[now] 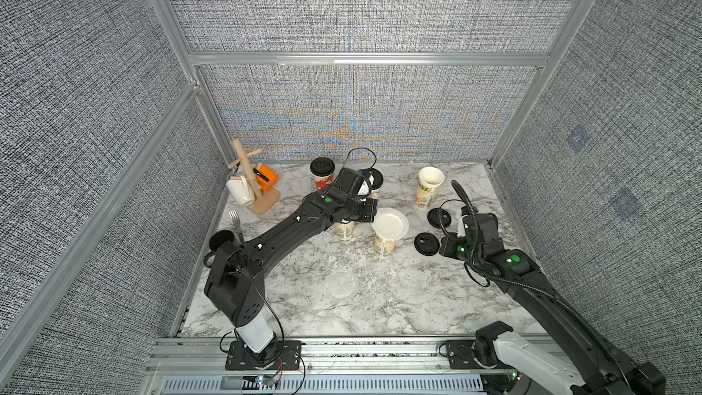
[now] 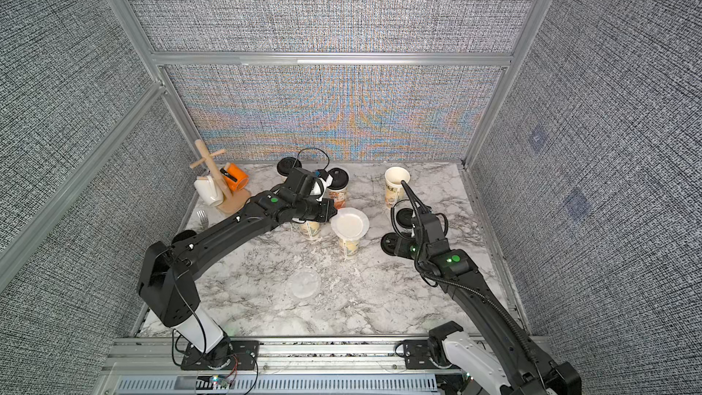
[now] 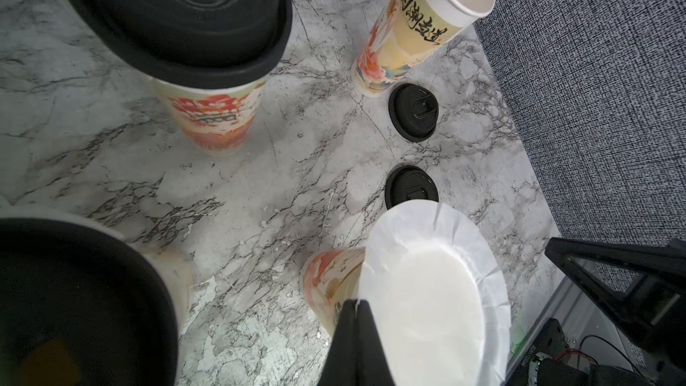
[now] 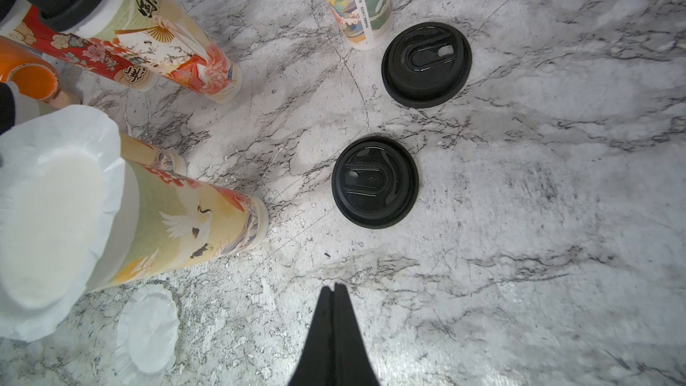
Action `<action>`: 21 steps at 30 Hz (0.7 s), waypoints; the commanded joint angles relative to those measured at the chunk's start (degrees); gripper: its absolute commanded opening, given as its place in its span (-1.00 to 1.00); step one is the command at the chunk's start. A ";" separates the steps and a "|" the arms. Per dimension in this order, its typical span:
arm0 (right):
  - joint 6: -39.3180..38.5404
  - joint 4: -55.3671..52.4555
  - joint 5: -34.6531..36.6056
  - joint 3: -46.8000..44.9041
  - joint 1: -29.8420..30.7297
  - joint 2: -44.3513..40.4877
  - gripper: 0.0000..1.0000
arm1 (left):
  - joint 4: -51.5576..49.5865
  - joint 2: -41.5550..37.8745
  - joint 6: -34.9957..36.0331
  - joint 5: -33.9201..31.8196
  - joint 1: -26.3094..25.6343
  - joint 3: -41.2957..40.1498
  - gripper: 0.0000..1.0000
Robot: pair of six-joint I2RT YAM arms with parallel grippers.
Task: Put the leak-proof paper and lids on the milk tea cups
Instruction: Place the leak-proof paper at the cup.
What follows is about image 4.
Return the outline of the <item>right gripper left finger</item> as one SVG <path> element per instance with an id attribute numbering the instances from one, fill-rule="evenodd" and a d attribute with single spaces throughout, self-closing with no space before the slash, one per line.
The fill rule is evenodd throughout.
<path id="1" fill-rule="evenodd" d="M 289 385 L 335 384 L 333 294 L 329 287 L 320 292 L 305 346 Z"/>

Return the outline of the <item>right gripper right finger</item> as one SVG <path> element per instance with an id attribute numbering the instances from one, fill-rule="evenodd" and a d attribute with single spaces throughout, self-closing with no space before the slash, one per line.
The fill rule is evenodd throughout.
<path id="1" fill-rule="evenodd" d="M 333 293 L 333 379 L 335 385 L 380 385 L 342 283 L 335 284 Z"/>

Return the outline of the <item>red white paper cup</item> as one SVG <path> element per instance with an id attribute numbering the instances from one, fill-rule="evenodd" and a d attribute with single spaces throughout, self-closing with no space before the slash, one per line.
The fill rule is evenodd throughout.
<path id="1" fill-rule="evenodd" d="M 175 0 L 103 0 L 70 32 L 216 103 L 239 94 L 239 66 Z"/>

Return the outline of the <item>red paper milk tea cup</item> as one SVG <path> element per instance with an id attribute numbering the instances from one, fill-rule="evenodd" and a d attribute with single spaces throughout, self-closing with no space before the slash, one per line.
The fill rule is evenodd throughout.
<path id="1" fill-rule="evenodd" d="M 141 92 L 149 91 L 159 80 L 155 73 L 111 53 L 98 43 L 51 30 L 39 21 L 39 10 L 27 0 L 1 2 L 1 35 L 38 53 Z"/>

